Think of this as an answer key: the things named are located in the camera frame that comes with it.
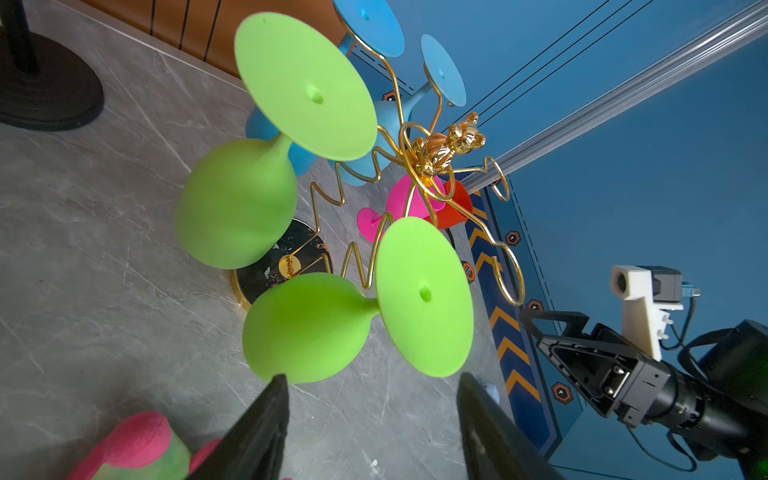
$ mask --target wine glass stem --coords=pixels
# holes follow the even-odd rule
[[[293,140],[288,138],[283,132],[277,134],[275,138],[270,140],[270,150],[274,150],[281,157],[288,158],[288,149],[293,145]]]
[[[373,320],[373,317],[376,315],[381,314],[381,309],[379,308],[379,299],[376,297],[366,297],[366,312],[371,315],[371,320]]]
[[[341,43],[339,43],[339,50],[349,57],[349,54],[352,53],[352,49],[355,47],[355,39],[348,33],[344,34],[344,38],[341,39]]]
[[[411,95],[411,98],[403,102],[403,105],[402,105],[403,111],[413,110],[416,104],[419,103],[422,97],[424,97],[424,95],[430,90],[432,90],[432,86],[429,84],[429,82],[426,82],[424,85],[421,86],[419,90],[413,92],[413,95]]]

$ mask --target floor lamp base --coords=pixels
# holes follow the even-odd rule
[[[31,34],[39,73],[19,70],[0,28],[0,122],[38,131],[63,131],[92,122],[104,107],[98,77],[72,50]]]

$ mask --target green object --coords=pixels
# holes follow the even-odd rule
[[[259,109],[299,146],[336,161],[356,160],[376,141],[376,112],[365,83],[330,40],[279,13],[243,20],[237,70]]]
[[[768,459],[760,460],[757,463],[757,466],[755,467],[755,473],[757,473],[758,475],[762,475],[763,477],[768,475]]]
[[[360,353],[376,299],[349,280],[306,273],[267,290],[250,307],[243,326],[243,354],[263,380],[285,373],[290,383],[334,376]]]
[[[168,450],[146,467],[118,468],[104,464],[93,480],[184,480],[190,474],[192,455],[182,441],[172,434]]]
[[[291,141],[238,140],[211,151],[195,167],[176,210],[181,245],[200,262],[248,266],[286,232],[298,186],[288,161]]]
[[[418,371],[445,377],[472,347],[472,295],[461,260],[430,222],[397,220],[376,258],[376,293],[392,341]]]
[[[397,220],[376,260],[378,299],[349,280],[307,273],[267,290],[243,327],[243,353],[265,381],[291,383],[334,376],[360,353],[381,313],[401,354],[418,371],[456,373],[472,347],[472,296],[461,261],[442,233],[416,217]]]

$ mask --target cable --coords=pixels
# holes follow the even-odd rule
[[[451,247],[453,247],[453,250],[456,250],[456,243],[453,241],[453,233],[451,233],[451,229],[446,228],[445,232],[448,234],[448,240],[451,241]]]
[[[697,346],[715,345],[730,335],[734,330],[735,329],[732,328],[715,330],[714,332],[704,333],[691,340],[690,343],[685,345],[680,353],[677,354],[677,361],[680,363],[680,366],[683,367],[683,370],[688,372],[688,375],[695,379],[699,379],[702,382],[708,382],[709,380],[707,379],[707,376],[703,374],[701,367],[699,367],[698,362],[690,350]]]
[[[599,6],[599,7],[597,7],[595,10],[593,10],[593,11],[592,11],[592,13],[590,13],[589,15],[587,15],[586,17],[584,17],[584,18],[581,20],[581,22],[578,22],[576,25],[574,25],[574,26],[571,28],[571,30],[568,30],[568,31],[566,31],[566,32],[565,32],[565,33],[564,33],[564,34],[563,34],[563,35],[562,35],[560,38],[558,38],[557,40],[553,41],[553,42],[552,42],[552,43],[551,43],[551,44],[550,44],[550,45],[549,45],[547,48],[545,48],[544,50],[542,50],[542,51],[541,51],[541,53],[539,53],[538,55],[536,55],[535,57],[533,57],[533,58],[532,58],[532,59],[531,59],[531,60],[530,60],[530,61],[529,61],[527,64],[525,64],[525,65],[523,65],[522,67],[520,67],[520,69],[519,69],[519,70],[517,70],[515,73],[513,73],[512,75],[510,75],[510,76],[509,76],[509,78],[507,78],[507,79],[506,79],[506,80],[504,80],[504,81],[503,81],[501,84],[499,84],[499,86],[498,86],[498,87],[494,88],[494,89],[491,91],[491,93],[487,94],[487,95],[486,95],[486,96],[484,96],[484,97],[483,97],[483,98],[482,98],[480,101],[478,101],[477,103],[475,103],[474,105],[472,105],[472,107],[471,107],[471,108],[469,108],[469,110],[467,110],[467,111],[466,111],[464,114],[460,115],[460,116],[459,116],[459,117],[458,117],[458,118],[457,118],[457,119],[456,119],[456,120],[455,120],[453,123],[455,123],[455,124],[456,124],[456,123],[458,123],[458,122],[459,122],[461,119],[465,118],[465,117],[467,116],[467,113],[469,113],[470,111],[473,111],[473,110],[475,110],[475,107],[477,107],[478,105],[480,105],[480,104],[481,104],[481,103],[482,103],[482,102],[483,102],[483,101],[484,101],[486,98],[488,98],[488,97],[490,97],[491,95],[493,95],[493,94],[494,94],[494,93],[495,93],[495,92],[496,92],[496,91],[497,91],[499,88],[501,88],[501,87],[502,87],[502,86],[503,86],[505,83],[507,83],[508,81],[510,81],[510,80],[511,80],[511,79],[512,79],[512,78],[513,78],[515,75],[517,75],[518,73],[520,73],[521,71],[523,71],[523,68],[525,68],[525,67],[528,67],[528,66],[529,66],[531,63],[533,63],[533,61],[534,61],[534,60],[536,60],[536,58],[539,58],[539,57],[541,57],[541,56],[542,56],[542,55],[543,55],[543,54],[544,54],[544,53],[545,53],[547,50],[549,50],[550,48],[554,47],[554,46],[555,46],[555,45],[556,45],[556,44],[557,44],[557,43],[558,43],[560,40],[562,40],[563,38],[565,38],[565,35],[568,35],[568,34],[569,34],[569,33],[571,33],[572,31],[574,31],[574,30],[576,29],[576,27],[578,27],[579,25],[581,25],[582,23],[584,23],[585,21],[587,21],[587,19],[588,19],[588,18],[590,18],[592,15],[594,15],[594,14],[595,14],[595,13],[596,13],[598,10],[600,10],[601,8],[603,8],[603,7],[605,6],[605,4],[606,4],[606,3],[608,3],[608,2],[610,2],[610,1],[611,1],[611,0],[605,0],[605,2],[603,2],[603,3],[602,3],[602,5],[600,5],[600,6]],[[445,133],[445,130],[448,130],[448,127],[445,127],[445,129],[443,129],[443,133]]]
[[[548,61],[547,63],[543,64],[543,65],[542,65],[542,66],[541,66],[541,67],[540,67],[540,68],[539,68],[537,71],[535,71],[535,72],[533,72],[532,74],[530,74],[528,77],[526,77],[526,78],[525,78],[525,80],[523,80],[523,81],[521,81],[520,83],[518,83],[517,85],[515,85],[515,87],[514,87],[514,88],[512,88],[510,91],[508,91],[507,93],[505,93],[505,94],[504,94],[504,95],[503,95],[501,98],[499,98],[497,101],[493,102],[493,103],[492,103],[490,106],[488,106],[488,107],[487,107],[485,110],[483,110],[482,112],[480,112],[480,116],[482,117],[483,115],[485,115],[485,112],[486,112],[486,111],[488,111],[488,110],[491,110],[491,109],[492,109],[492,108],[493,108],[493,107],[494,107],[494,106],[495,106],[495,105],[496,105],[498,102],[500,102],[500,101],[504,100],[504,98],[506,98],[506,96],[507,96],[507,95],[509,95],[509,94],[511,94],[513,91],[517,90],[519,86],[523,85],[523,84],[524,84],[526,81],[530,80],[530,79],[531,79],[531,77],[533,77],[534,75],[536,75],[538,72],[540,72],[540,71],[544,70],[544,69],[545,69],[547,66],[549,66],[549,64],[550,64],[550,63],[552,63],[553,61],[555,61],[555,60],[557,60],[558,58],[560,58],[560,55],[564,54],[564,53],[565,53],[566,51],[568,51],[568,50],[571,50],[571,47],[573,47],[574,45],[576,45],[578,42],[580,42],[580,41],[584,40],[584,38],[585,38],[585,37],[587,37],[587,35],[589,35],[589,34],[590,34],[590,33],[592,33],[593,31],[595,31],[595,30],[597,30],[598,28],[600,28],[600,27],[601,27],[601,26],[602,26],[602,25],[603,25],[605,22],[607,22],[608,20],[610,20],[610,19],[611,19],[611,18],[612,18],[614,15],[616,15],[618,12],[620,12],[622,9],[624,9],[624,7],[626,7],[627,5],[629,5],[630,3],[632,3],[633,1],[634,1],[634,0],[627,0],[627,3],[625,3],[625,4],[623,4],[621,7],[619,7],[617,11],[615,11],[615,12],[611,13],[611,14],[610,14],[608,17],[606,17],[606,19],[605,19],[605,20],[603,20],[602,22],[600,22],[600,23],[598,23],[597,25],[595,25],[594,27],[592,27],[592,29],[591,29],[590,31],[588,31],[587,33],[583,34],[583,35],[582,35],[582,36],[581,36],[581,37],[580,37],[580,38],[579,38],[577,41],[574,41],[572,44],[570,44],[570,45],[568,46],[568,48],[566,48],[565,50],[563,50],[563,51],[561,51],[560,53],[558,53],[557,55],[555,55],[555,56],[554,56],[554,57],[553,57],[553,58],[552,58],[550,61]]]
[[[519,100],[519,99],[520,99],[520,97],[522,97],[523,95],[527,94],[529,91],[533,90],[533,89],[534,89],[534,88],[535,88],[537,85],[539,85],[540,83],[542,83],[542,82],[543,82],[544,80],[546,80],[547,78],[550,78],[550,77],[551,77],[553,74],[557,73],[557,71],[559,71],[559,70],[560,70],[561,68],[563,68],[565,65],[568,65],[569,63],[571,63],[571,62],[572,62],[574,59],[576,59],[576,57],[578,57],[578,56],[579,56],[579,55],[581,55],[582,53],[586,52],[586,51],[587,51],[587,50],[588,50],[588,49],[589,49],[589,48],[590,48],[592,45],[594,45],[594,44],[598,43],[600,40],[602,40],[602,39],[603,39],[603,38],[605,38],[605,37],[606,37],[608,34],[610,34],[610,33],[611,33],[613,30],[616,30],[617,28],[621,27],[621,26],[622,26],[622,25],[623,25],[623,24],[624,24],[624,23],[625,23],[627,20],[629,20],[630,18],[634,17],[634,16],[635,16],[637,13],[640,13],[640,11],[642,11],[642,10],[643,10],[643,8],[646,8],[646,7],[647,7],[648,5],[650,5],[650,4],[651,4],[653,1],[654,1],[654,0],[649,0],[649,1],[648,1],[648,3],[646,3],[645,5],[643,5],[642,7],[640,7],[640,8],[639,8],[638,10],[636,10],[636,11],[635,11],[635,12],[634,12],[632,15],[630,15],[630,16],[628,16],[628,17],[626,17],[624,20],[622,20],[622,21],[621,21],[621,22],[620,22],[618,25],[616,25],[615,27],[613,27],[611,30],[608,30],[608,31],[606,31],[606,32],[605,32],[605,33],[604,33],[604,34],[603,34],[603,35],[602,35],[600,38],[598,38],[597,40],[595,40],[595,41],[593,41],[592,43],[590,43],[589,45],[587,45],[587,47],[586,47],[584,50],[582,50],[582,51],[578,52],[578,53],[577,53],[576,55],[574,55],[574,56],[573,56],[573,57],[572,57],[570,60],[566,61],[564,64],[560,65],[560,66],[559,66],[559,67],[557,67],[555,70],[553,70],[553,72],[552,72],[552,73],[548,74],[546,77],[544,77],[544,78],[542,78],[541,80],[537,81],[537,82],[536,82],[536,83],[533,85],[533,87],[530,87],[528,90],[526,90],[526,91],[524,91],[523,93],[521,93],[520,95],[518,95],[518,96],[517,96],[517,97],[516,97],[514,100],[510,101],[508,104],[506,104],[505,106],[503,106],[503,107],[502,107],[500,110],[498,110],[496,113],[494,113],[494,114],[493,114],[493,115],[491,115],[490,117],[486,118],[486,119],[485,119],[485,120],[484,120],[484,121],[483,121],[483,122],[482,122],[480,125],[478,125],[478,127],[481,127],[483,124],[487,123],[487,122],[488,122],[489,120],[491,120],[493,117],[495,117],[496,115],[500,114],[500,113],[501,113],[501,112],[502,112],[502,111],[503,111],[505,108],[507,108],[509,105],[511,105],[511,104],[515,103],[517,100]]]
[[[672,329],[672,333],[674,334],[675,338],[677,339],[677,343],[675,343],[672,346],[666,346],[664,345],[664,342],[659,342],[661,344],[661,348],[669,351],[677,350],[680,347],[685,347],[685,336],[688,334],[688,327],[690,326],[690,319],[694,317],[694,312],[696,312],[696,298],[695,296],[692,296],[690,298],[690,304],[688,306],[688,314],[685,317],[685,322],[683,322],[683,330],[680,333],[680,335],[677,335],[677,330],[674,328],[674,325],[670,325]]]
[[[691,472],[695,472],[696,471],[696,468],[698,466],[697,463],[696,463],[696,460],[694,460],[694,457],[690,456],[690,454],[688,452],[686,452],[685,449],[683,447],[681,447],[679,443],[677,443],[677,440],[675,440],[674,437],[672,436],[673,434],[672,434],[671,430],[667,431],[667,440],[669,440],[669,443],[672,445],[672,447],[675,450],[677,450],[678,452],[680,452],[683,455],[685,455],[686,457],[688,457],[688,459],[690,460],[690,467],[689,468],[678,467],[677,465],[672,465],[671,463],[665,462],[661,458],[658,458],[656,455],[654,455],[653,453],[651,453],[648,450],[646,450],[645,447],[643,446],[643,444],[640,443],[640,439],[634,434],[632,429],[629,428],[628,425],[626,425],[626,426],[627,426],[627,430],[629,431],[630,435],[632,435],[632,438],[637,443],[637,446],[639,446],[641,448],[641,450],[643,452],[645,452],[645,454],[648,455],[649,457],[651,457],[653,460],[656,460],[660,464],[665,465],[665,466],[667,466],[669,468],[677,470],[678,472],[691,473]]]

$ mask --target gray tile floor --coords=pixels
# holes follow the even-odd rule
[[[243,361],[244,314],[225,272],[190,258],[171,221],[189,167],[241,137],[253,103],[70,9],[25,4],[33,31],[95,69],[106,106],[71,132],[0,125],[0,472],[64,478],[122,418],[144,409],[165,414],[197,450],[232,426],[264,382]],[[344,208],[322,206],[337,263],[349,241],[367,245],[356,212],[382,209],[403,175],[396,168],[380,185],[350,188]],[[326,162],[300,179],[304,221],[311,180],[333,186]],[[468,259],[463,228],[454,235]],[[477,286],[472,295],[475,339],[464,370],[503,388]],[[457,382],[416,372],[375,319],[351,366],[290,388],[285,476],[465,478]]]

